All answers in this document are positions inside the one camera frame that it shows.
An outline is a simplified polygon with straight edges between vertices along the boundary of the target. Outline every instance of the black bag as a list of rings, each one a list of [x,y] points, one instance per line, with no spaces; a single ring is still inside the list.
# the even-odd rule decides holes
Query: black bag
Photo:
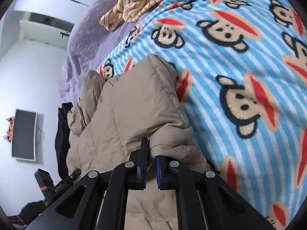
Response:
[[[42,200],[38,202],[30,202],[23,207],[20,214],[9,216],[8,219],[15,225],[29,225],[36,217],[46,209]]]
[[[58,163],[58,172],[61,179],[65,179],[68,176],[68,168],[66,165],[66,156],[70,148],[69,133],[70,128],[67,123],[67,113],[73,107],[71,102],[63,103],[62,108],[59,108],[59,123],[58,131],[56,134],[56,159]]]

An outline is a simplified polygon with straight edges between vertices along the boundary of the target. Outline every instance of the white wall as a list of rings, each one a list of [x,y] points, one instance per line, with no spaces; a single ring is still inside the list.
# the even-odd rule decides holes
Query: white wall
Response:
[[[0,61],[0,205],[7,215],[15,215],[23,206],[43,199],[34,178],[41,168],[50,173],[54,183],[57,173],[55,136],[58,123],[60,69],[66,51],[30,40],[18,40]],[[11,158],[11,144],[2,138],[15,109],[38,112],[42,139],[36,145],[37,162]],[[40,132],[36,131],[37,141]]]
[[[23,18],[24,12],[14,11],[16,0],[9,6],[0,23],[0,60],[5,53],[18,40],[21,32],[19,21]]]

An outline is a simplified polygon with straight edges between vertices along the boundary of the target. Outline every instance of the monkey ear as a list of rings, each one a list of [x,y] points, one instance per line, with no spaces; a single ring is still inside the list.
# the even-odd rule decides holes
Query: monkey ear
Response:
[[[218,75],[215,77],[215,79],[221,86],[238,84],[234,79],[223,76],[223,75]]]
[[[234,9],[237,9],[240,7],[239,4],[234,4],[234,3],[229,3],[229,2],[225,2],[225,5],[229,8],[234,8]]]
[[[106,62],[105,62],[105,64],[104,64],[104,66],[109,66],[109,65],[111,65],[111,60],[110,60],[110,59],[107,59]]]
[[[286,32],[282,32],[281,37],[284,40],[284,42],[288,45],[288,47],[294,49],[291,35],[287,34]]]
[[[212,23],[212,21],[199,21],[199,22],[196,23],[196,26],[198,26],[198,27],[207,27],[211,23]]]
[[[132,35],[132,33],[133,33],[134,31],[136,31],[136,29],[137,29],[137,27],[134,26],[134,27],[130,30],[129,35]]]
[[[185,44],[185,41],[179,34],[177,34],[177,36],[178,36],[178,40],[177,40],[177,43],[175,45],[175,48],[182,48],[183,45]]]
[[[281,7],[284,7],[284,6],[282,6],[282,4],[281,4],[279,1],[277,1],[277,0],[270,0],[270,1],[271,1],[272,4],[277,4],[277,5],[281,6]]]
[[[241,41],[240,43],[237,43],[232,46],[234,50],[236,50],[238,53],[245,53],[249,46],[245,43],[245,41]]]
[[[158,32],[160,29],[156,29],[151,33],[151,39],[156,39],[156,37],[158,36]]]
[[[247,125],[238,126],[237,125],[237,134],[242,139],[251,138],[257,130],[257,121],[251,122]]]
[[[130,42],[131,42],[131,41],[128,42],[128,39],[126,40],[125,48],[127,48],[127,47],[130,46]]]
[[[276,21],[277,23],[279,23],[280,25],[284,26],[284,27],[288,27],[289,26],[289,22],[283,22],[282,20],[278,19],[277,17],[274,17],[274,21]]]
[[[185,10],[190,10],[190,9],[192,9],[192,5],[190,4],[190,3],[187,3],[187,4],[185,4],[185,5],[182,5],[181,6],[183,9],[185,9]]]

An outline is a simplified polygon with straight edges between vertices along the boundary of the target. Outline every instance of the bed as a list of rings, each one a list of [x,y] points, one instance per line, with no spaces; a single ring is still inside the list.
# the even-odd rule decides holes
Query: bed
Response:
[[[77,27],[75,33],[95,34],[89,46],[81,40],[76,48],[71,37],[62,98],[78,100],[87,69],[107,79],[151,53],[161,56],[180,74],[177,96],[203,155],[276,229],[285,229],[307,195],[307,39],[290,3],[164,0],[115,32],[83,32],[110,8],[93,8],[97,22],[88,17]],[[119,43],[110,40],[118,33],[125,35]],[[106,40],[110,49],[101,49]],[[88,53],[75,56],[75,49]]]

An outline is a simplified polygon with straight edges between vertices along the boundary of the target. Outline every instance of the purple bedsheet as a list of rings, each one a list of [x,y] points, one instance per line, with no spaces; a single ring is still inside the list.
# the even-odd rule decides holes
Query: purple bedsheet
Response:
[[[124,23],[115,31],[109,32],[99,24],[101,16],[115,6],[117,1],[96,0],[84,18],[73,27],[59,81],[59,93],[63,102],[78,101],[84,73],[87,70],[96,70],[135,26],[136,23]]]

